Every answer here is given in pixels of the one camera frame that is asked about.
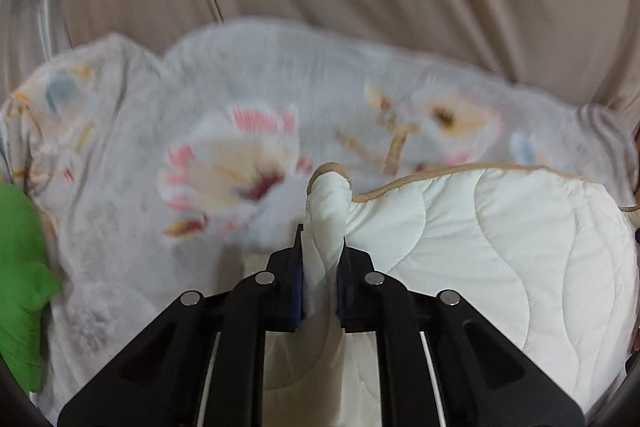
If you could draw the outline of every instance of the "green pillow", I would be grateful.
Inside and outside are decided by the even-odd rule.
[[[25,393],[40,390],[40,312],[61,289],[46,263],[36,207],[0,183],[0,353]]]

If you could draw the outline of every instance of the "white fabric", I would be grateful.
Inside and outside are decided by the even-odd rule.
[[[321,175],[307,201],[307,318],[271,339],[265,425],[378,425],[373,334],[338,324],[347,245],[411,291],[460,292],[587,412],[612,384],[638,294],[633,227],[601,185],[546,169],[460,169],[363,203]]]

